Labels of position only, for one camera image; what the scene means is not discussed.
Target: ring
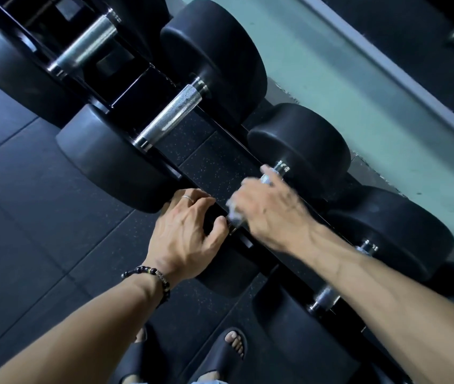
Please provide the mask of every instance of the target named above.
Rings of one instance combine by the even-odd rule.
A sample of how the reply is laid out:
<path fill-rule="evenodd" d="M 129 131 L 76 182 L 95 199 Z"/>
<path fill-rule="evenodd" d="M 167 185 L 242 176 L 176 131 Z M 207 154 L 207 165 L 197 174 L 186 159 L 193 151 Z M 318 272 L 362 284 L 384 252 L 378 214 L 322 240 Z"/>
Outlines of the ring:
<path fill-rule="evenodd" d="M 181 198 L 188 198 L 189 200 L 192 201 L 192 205 L 195 203 L 195 201 L 193 199 L 191 199 L 189 196 L 187 195 L 183 195 Z"/>

